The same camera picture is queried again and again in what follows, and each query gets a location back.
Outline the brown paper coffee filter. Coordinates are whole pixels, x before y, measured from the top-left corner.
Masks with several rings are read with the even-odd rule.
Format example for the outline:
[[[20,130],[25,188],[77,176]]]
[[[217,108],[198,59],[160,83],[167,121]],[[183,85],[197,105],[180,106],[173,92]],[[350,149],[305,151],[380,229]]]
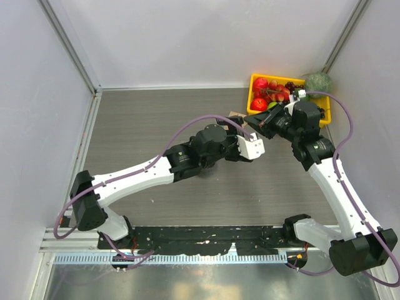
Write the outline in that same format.
[[[234,118],[236,118],[236,117],[242,117],[241,127],[242,127],[242,128],[245,128],[245,127],[248,125],[248,123],[244,120],[244,118],[245,118],[246,116],[247,116],[246,114],[243,114],[243,113],[240,113],[240,112],[231,111],[231,112],[229,113],[229,115],[227,116],[227,118],[228,118],[228,119],[234,119]],[[217,124],[220,125],[220,126],[222,126],[225,130],[234,130],[234,129],[235,129],[235,127],[234,127],[233,125],[227,123],[226,121],[218,120],[218,121],[217,121]]]

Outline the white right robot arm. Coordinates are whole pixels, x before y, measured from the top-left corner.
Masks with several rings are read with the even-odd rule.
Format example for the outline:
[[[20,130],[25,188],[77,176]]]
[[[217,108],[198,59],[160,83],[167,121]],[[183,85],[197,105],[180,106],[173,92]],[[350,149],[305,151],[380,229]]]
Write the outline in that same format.
[[[343,276],[382,266],[398,241],[392,229],[383,229],[362,204],[351,186],[338,152],[320,134],[321,113],[313,102],[280,104],[245,117],[257,133],[271,139],[278,135],[291,143],[294,157],[316,181],[340,228],[336,232],[306,214],[284,221],[282,238],[290,246],[301,242],[328,254],[333,268]]]

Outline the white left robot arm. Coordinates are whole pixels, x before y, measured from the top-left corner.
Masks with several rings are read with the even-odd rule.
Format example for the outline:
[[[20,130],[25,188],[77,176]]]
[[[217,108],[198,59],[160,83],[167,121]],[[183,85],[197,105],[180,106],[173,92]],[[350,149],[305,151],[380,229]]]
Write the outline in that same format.
[[[161,154],[142,164],[96,176],[87,170],[79,172],[69,193],[75,229],[98,230],[126,249],[134,234],[129,221],[110,209],[112,203],[138,191],[197,176],[220,159],[250,163],[252,158],[245,152],[256,138],[243,129],[243,119],[213,118],[215,124],[207,125],[189,141],[177,145],[168,142]]]

